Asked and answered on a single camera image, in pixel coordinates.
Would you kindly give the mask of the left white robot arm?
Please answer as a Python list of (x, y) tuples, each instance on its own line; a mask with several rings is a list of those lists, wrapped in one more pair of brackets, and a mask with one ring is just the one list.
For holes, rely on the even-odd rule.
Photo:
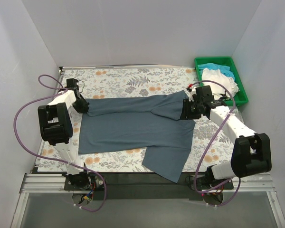
[(66, 89), (47, 105), (38, 107), (38, 119), (41, 137), (53, 146), (66, 161), (65, 177), (71, 185), (86, 190), (91, 186), (92, 179), (87, 171), (83, 170), (84, 162), (79, 158), (73, 143), (73, 125), (69, 110), (73, 108), (79, 114), (86, 114), (89, 103), (79, 92), (78, 80), (66, 80)]

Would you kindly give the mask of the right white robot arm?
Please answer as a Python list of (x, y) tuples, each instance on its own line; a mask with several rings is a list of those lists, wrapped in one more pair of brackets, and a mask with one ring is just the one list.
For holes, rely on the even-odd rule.
[(183, 100), (181, 118), (198, 120), (202, 116), (219, 126), (219, 131), (233, 143), (231, 160), (209, 166), (204, 176), (194, 176), (194, 190), (214, 190), (220, 188), (234, 177), (243, 178), (269, 172), (272, 169), (269, 136), (256, 133), (245, 126), (229, 109), (227, 104), (212, 94), (211, 87), (188, 86), (190, 95)]

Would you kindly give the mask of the dark blue-grey t-shirt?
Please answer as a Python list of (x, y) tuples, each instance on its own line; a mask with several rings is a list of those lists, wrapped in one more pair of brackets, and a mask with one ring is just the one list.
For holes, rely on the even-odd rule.
[(184, 91), (149, 97), (88, 99), (79, 154), (146, 148), (142, 165), (177, 183), (191, 152), (193, 120), (182, 120)]

